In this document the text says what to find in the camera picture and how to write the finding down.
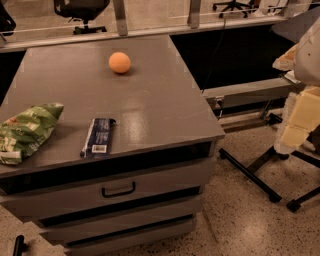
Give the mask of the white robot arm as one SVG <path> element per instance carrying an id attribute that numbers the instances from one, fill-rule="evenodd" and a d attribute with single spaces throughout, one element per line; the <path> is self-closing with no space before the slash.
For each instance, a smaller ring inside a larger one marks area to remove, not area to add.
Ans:
<path id="1" fill-rule="evenodd" d="M 320 126 L 320 18 L 273 67 L 287 71 L 301 85 L 299 92 L 288 94 L 274 141 L 277 153 L 291 154 Z"/>

